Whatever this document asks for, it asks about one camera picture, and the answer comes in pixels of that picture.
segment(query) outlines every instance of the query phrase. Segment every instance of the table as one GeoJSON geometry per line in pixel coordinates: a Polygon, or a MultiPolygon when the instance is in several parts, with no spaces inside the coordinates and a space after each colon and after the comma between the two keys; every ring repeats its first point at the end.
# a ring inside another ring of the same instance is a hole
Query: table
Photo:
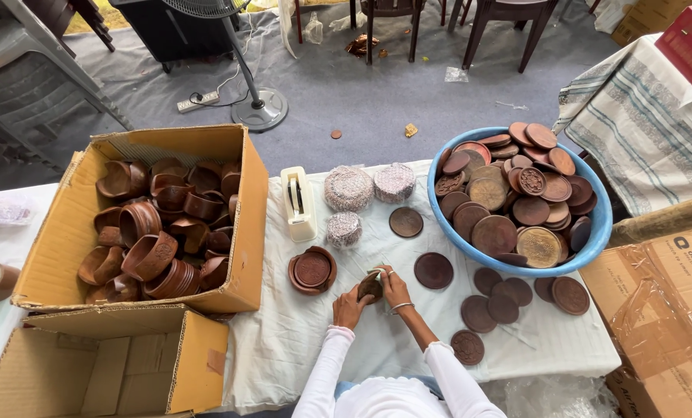
{"type": "MultiPolygon", "coordinates": [[[[50,209],[52,199],[57,192],[58,184],[25,187],[22,189],[4,190],[0,195],[26,195],[34,200],[35,214],[30,225],[14,228],[0,228],[0,262],[22,268],[29,255],[41,222],[50,209]]],[[[26,310],[12,306],[9,300],[0,301],[0,354],[6,347],[11,331],[20,326],[21,319],[26,317],[26,310]]]]}
{"type": "Polygon", "coordinates": [[[632,216],[692,199],[692,84],[643,36],[560,90],[555,133],[588,151],[632,216]]]}
{"type": "MultiPolygon", "coordinates": [[[[223,406],[219,411],[232,410],[242,415],[294,403],[315,364],[325,329],[331,324],[333,300],[351,290],[367,269],[383,262],[392,265],[406,281],[416,309],[437,337],[449,342],[456,331],[465,328],[460,305],[466,297],[478,294],[471,277],[481,265],[456,249],[437,224],[426,193],[430,164],[430,160],[407,163],[416,173],[413,195],[402,205],[375,199],[360,213],[364,232],[359,244],[341,251],[325,240],[326,220],[332,214],[322,198],[327,173],[308,176],[319,222],[319,234],[309,242],[295,243],[289,238],[280,179],[269,179],[261,306],[257,312],[238,313],[230,321],[223,406]],[[413,239],[400,238],[389,228],[388,217],[400,206],[413,207],[423,216],[423,231],[413,239]],[[289,259],[311,245],[327,248],[338,265],[333,286],[317,297],[297,292],[286,273],[289,259]],[[443,290],[428,290],[413,275],[414,261],[429,251],[444,254],[454,267],[454,279],[443,290]]],[[[384,167],[365,170],[372,175],[384,167]]],[[[570,276],[580,280],[577,272],[570,276]]],[[[430,374],[406,326],[386,311],[385,302],[378,302],[362,313],[341,380],[430,374]]],[[[620,365],[620,356],[596,309],[574,317],[535,296],[531,305],[521,311],[517,324],[482,335],[486,356],[480,365],[468,367],[477,380],[547,373],[599,376],[620,365]]]]}

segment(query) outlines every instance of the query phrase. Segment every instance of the white long-sleeve shirt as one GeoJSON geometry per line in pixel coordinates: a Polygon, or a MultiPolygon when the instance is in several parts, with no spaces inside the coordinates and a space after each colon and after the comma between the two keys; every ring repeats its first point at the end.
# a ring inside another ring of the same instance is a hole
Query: white long-sleeve shirt
{"type": "Polygon", "coordinates": [[[292,418],[506,418],[454,357],[452,347],[433,342],[423,353],[442,390],[440,401],[418,379],[371,377],[344,392],[333,392],[346,352],[355,338],[331,325],[292,418]]]}

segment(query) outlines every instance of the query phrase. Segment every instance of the person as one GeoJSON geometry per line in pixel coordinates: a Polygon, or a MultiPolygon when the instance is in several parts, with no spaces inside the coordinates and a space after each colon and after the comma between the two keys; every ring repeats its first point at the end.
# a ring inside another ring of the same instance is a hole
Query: person
{"type": "Polygon", "coordinates": [[[307,380],[292,418],[506,418],[492,404],[452,347],[439,341],[416,311],[406,282],[390,266],[379,266],[382,290],[391,311],[400,315],[416,338],[435,378],[370,377],[360,384],[337,382],[346,352],[356,337],[353,329],[361,310],[373,299],[357,301],[359,285],[333,302],[318,360],[307,380]]]}

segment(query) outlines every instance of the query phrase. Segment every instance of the pedestal fan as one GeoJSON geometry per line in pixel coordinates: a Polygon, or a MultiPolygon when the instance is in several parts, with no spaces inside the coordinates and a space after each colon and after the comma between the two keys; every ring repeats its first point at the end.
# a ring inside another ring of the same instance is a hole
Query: pedestal fan
{"type": "Polygon", "coordinates": [[[199,19],[220,19],[232,41],[232,48],[240,63],[240,71],[248,83],[248,93],[241,95],[231,105],[232,119],[248,126],[253,132],[267,131],[286,117],[289,106],[284,95],[268,87],[257,88],[248,65],[243,60],[235,29],[230,16],[240,12],[251,0],[163,0],[163,2],[182,14],[199,19]]]}

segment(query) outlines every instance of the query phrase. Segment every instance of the blue plastic tub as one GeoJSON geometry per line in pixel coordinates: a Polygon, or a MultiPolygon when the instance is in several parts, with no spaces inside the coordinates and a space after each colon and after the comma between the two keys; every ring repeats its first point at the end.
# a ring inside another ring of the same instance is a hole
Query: blue plastic tub
{"type": "Polygon", "coordinates": [[[441,156],[444,148],[454,148],[462,142],[467,142],[468,140],[478,140],[482,138],[488,138],[490,136],[506,134],[509,133],[506,127],[493,127],[493,128],[480,128],[474,129],[469,132],[465,132],[462,135],[452,139],[450,142],[446,143],[437,152],[432,161],[432,166],[428,169],[428,202],[432,206],[432,211],[434,211],[434,216],[437,218],[439,226],[441,226],[444,234],[449,238],[452,243],[459,248],[467,257],[472,260],[480,262],[482,265],[490,267],[494,270],[506,271],[507,273],[514,274],[517,276],[525,276],[528,278],[548,278],[561,276],[571,271],[582,268],[589,262],[592,262],[596,256],[598,256],[609,241],[609,236],[612,233],[612,207],[609,202],[609,196],[606,190],[604,190],[604,185],[599,180],[599,177],[593,172],[593,170],[583,162],[581,158],[573,154],[568,148],[558,145],[558,147],[564,149],[568,155],[573,158],[576,164],[576,175],[586,178],[593,186],[593,191],[596,192],[596,196],[599,198],[596,207],[593,208],[589,217],[591,217],[591,238],[588,243],[583,247],[583,249],[576,254],[576,257],[562,266],[553,267],[551,269],[529,269],[526,267],[517,267],[507,264],[505,262],[500,262],[495,258],[489,257],[486,254],[481,253],[471,244],[463,240],[456,232],[454,232],[453,227],[444,218],[444,215],[439,209],[439,202],[437,201],[437,196],[434,193],[434,180],[437,171],[437,164],[439,162],[439,157],[441,156]]]}

